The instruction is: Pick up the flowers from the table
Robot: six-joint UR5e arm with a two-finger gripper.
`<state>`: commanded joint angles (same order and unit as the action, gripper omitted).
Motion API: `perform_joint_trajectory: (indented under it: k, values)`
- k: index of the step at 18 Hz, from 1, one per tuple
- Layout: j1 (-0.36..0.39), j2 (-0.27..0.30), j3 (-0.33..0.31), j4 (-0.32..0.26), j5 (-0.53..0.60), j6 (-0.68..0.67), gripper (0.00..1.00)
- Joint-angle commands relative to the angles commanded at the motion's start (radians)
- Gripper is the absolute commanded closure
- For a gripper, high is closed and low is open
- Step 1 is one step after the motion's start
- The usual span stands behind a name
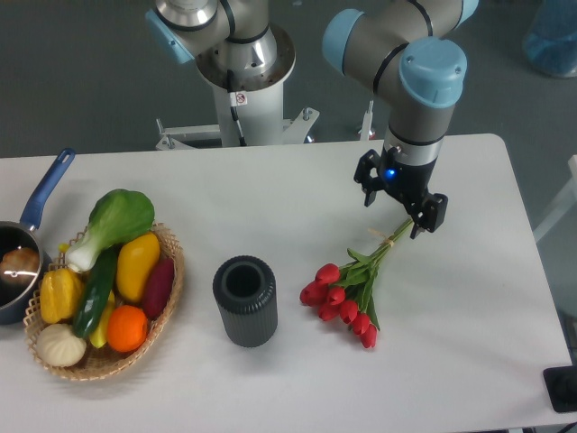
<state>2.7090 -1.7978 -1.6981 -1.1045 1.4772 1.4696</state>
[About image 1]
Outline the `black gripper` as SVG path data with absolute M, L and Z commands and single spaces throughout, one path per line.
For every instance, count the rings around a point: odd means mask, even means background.
M 434 233 L 444 222 L 448 197 L 432 194 L 428 189 L 436 159 L 423 165 L 401 161 L 397 148 L 383 149 L 381 155 L 367 151 L 358 161 L 353 180 L 364 193 L 364 206 L 369 207 L 377 192 L 384 190 L 401 203 L 413 220 L 410 238 L 421 233 Z

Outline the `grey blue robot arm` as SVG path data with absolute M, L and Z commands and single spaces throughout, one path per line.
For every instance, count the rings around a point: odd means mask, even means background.
M 354 178 L 367 203 L 384 191 L 413 220 L 413 233 L 434 232 L 447 197 L 428 182 L 453 109 L 463 92 L 467 59 L 446 39 L 476 10 L 473 1 L 400 1 L 368 16 L 346 9 L 327 25 L 322 52 L 342 75 L 390 106 L 380 152 L 364 154 Z M 283 85 L 295 47 L 270 20 L 265 1 L 159 1 L 145 19 L 179 63 L 194 61 L 212 87 L 222 145 L 289 141 Z

